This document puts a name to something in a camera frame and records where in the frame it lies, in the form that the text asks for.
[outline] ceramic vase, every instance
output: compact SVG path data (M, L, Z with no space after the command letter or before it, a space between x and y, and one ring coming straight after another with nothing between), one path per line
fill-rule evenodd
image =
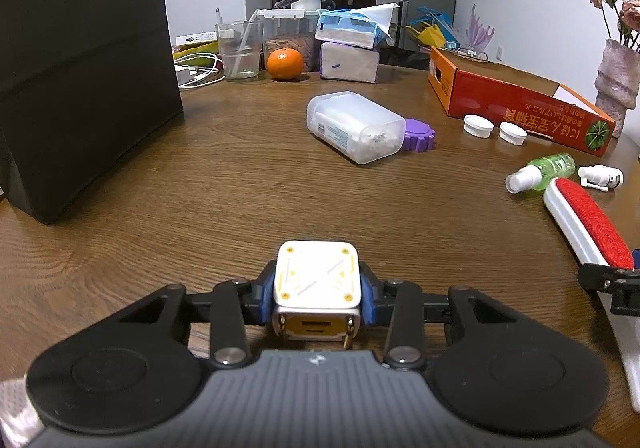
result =
M620 138L626 111L636 108L639 86L640 53L609 38L598 67L596 106L616 122L614 138Z

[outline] orange fruit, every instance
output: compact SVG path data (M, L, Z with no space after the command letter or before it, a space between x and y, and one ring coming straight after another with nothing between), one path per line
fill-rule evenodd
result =
M298 50L275 50L267 60L267 71L274 80L293 80L305 69L305 59Z

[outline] black box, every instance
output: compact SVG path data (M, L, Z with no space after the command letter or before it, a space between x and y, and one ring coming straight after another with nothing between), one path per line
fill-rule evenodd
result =
M164 0L0 0L0 186L38 221L181 111Z

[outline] purple lid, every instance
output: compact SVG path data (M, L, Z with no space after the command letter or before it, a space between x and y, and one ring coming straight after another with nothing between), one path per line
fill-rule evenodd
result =
M436 133L430 126L420 120L407 118L404 132L403 151L424 152L433 149Z

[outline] red brush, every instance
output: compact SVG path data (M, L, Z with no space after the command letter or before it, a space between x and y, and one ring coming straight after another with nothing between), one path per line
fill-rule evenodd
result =
M545 205L564 232L581 264L634 269L634 260L616 228L586 190L567 179L554 179ZM598 291L625 367L631 403L640 413L640 322L611 314L611 295Z

